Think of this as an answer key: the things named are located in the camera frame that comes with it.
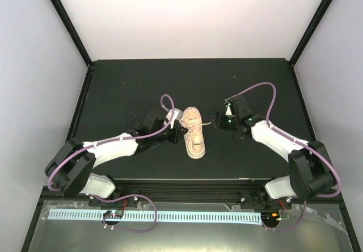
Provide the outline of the white shoelace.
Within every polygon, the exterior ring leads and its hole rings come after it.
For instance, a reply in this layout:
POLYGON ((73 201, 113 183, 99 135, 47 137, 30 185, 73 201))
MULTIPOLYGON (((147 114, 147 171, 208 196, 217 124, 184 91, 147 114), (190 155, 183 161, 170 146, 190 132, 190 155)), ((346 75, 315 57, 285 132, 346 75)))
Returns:
POLYGON ((211 125, 212 121, 203 123, 201 118, 188 120, 188 130, 196 135, 202 135, 203 126, 211 125))

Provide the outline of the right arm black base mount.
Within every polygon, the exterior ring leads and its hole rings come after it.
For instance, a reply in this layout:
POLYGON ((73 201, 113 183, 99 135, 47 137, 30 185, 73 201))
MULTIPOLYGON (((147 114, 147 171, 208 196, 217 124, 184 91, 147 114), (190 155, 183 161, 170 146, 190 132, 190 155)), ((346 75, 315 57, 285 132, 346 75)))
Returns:
POLYGON ((267 193, 258 192, 240 192, 239 202, 242 208, 254 210, 280 210, 292 208, 291 203, 286 202, 286 198, 271 199, 267 193))

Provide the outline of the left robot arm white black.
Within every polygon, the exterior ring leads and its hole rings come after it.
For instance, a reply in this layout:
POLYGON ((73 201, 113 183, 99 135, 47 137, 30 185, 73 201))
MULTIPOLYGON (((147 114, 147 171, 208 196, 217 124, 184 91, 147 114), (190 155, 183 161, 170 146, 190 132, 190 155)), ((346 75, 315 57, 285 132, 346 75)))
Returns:
POLYGON ((69 139, 45 168, 49 190, 64 197, 78 194, 103 199, 109 206, 121 202, 122 193, 111 176, 98 175, 93 169, 121 157, 130 157, 168 141, 177 143, 186 133, 177 108, 152 110, 142 123, 112 138, 94 142, 69 139))

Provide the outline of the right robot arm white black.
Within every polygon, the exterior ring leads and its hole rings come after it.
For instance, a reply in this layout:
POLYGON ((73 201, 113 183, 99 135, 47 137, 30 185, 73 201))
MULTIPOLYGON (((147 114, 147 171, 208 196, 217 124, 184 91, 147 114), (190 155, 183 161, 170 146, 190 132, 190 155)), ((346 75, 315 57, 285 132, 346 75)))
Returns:
POLYGON ((289 197, 309 200, 330 197, 329 190, 339 186, 327 149, 320 141, 300 140, 277 128, 266 117, 253 114, 242 97, 225 101, 225 110, 212 118, 215 128, 237 132, 259 142, 282 157, 288 175, 267 182, 258 193, 258 202, 272 208, 278 199, 289 197))

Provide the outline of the beige sneaker shoe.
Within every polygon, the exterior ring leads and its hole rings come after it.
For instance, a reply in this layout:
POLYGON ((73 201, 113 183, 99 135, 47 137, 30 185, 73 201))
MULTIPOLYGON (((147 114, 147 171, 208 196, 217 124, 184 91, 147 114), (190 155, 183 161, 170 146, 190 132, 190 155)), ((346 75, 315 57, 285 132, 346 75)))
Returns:
POLYGON ((202 158, 205 154, 205 143, 199 110, 196 107, 186 108, 179 123, 188 130, 184 135, 187 154, 193 159, 202 158))

